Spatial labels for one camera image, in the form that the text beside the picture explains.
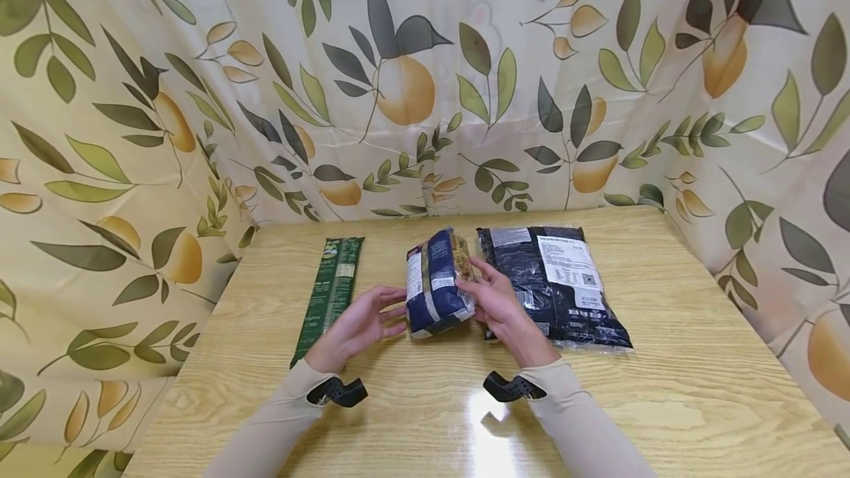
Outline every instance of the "black wrist device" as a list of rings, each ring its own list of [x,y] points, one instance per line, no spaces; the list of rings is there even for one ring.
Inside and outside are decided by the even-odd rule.
[[[307,402],[323,405],[328,401],[334,401],[336,404],[350,409],[368,396],[369,392],[359,378],[346,385],[340,381],[339,377],[331,377],[307,394]]]
[[[546,396],[546,391],[525,378],[517,375],[513,381],[508,382],[496,371],[487,375],[483,389],[499,402],[510,402],[519,398],[542,399]]]

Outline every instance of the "right hand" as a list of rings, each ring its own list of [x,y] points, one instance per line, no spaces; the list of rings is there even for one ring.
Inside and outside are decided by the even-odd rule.
[[[559,360],[558,351],[522,309],[510,279],[479,258],[470,261],[482,277],[475,282],[458,279],[457,287],[475,298],[474,317],[507,346],[516,364],[538,367]]]

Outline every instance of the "sleeve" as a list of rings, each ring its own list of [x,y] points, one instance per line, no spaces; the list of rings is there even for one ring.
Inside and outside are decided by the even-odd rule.
[[[307,394],[334,376],[319,373],[299,360],[270,399],[207,466],[204,478],[276,477],[298,437],[324,411],[324,406],[308,402]]]
[[[581,387],[563,359],[519,374],[547,395],[529,400],[531,411],[552,437],[561,459],[576,478],[644,478],[656,473],[632,441]]]

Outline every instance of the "curtain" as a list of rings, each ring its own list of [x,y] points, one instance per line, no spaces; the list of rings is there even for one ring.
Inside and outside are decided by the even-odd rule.
[[[104,384],[151,409],[263,223],[633,204],[843,436],[849,8],[0,0],[0,388],[23,387],[0,440],[132,451],[99,435]],[[54,411],[2,434],[41,390]]]

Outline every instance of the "plastic bag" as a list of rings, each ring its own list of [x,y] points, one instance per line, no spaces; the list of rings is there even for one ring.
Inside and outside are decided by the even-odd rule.
[[[452,328],[475,312],[474,300],[459,292],[455,278],[471,280],[466,240],[451,227],[407,252],[407,321],[413,338]]]
[[[511,279],[516,298],[546,337],[558,345],[632,348],[611,310],[582,228],[481,229],[485,259]],[[485,339],[494,339],[486,331]]]

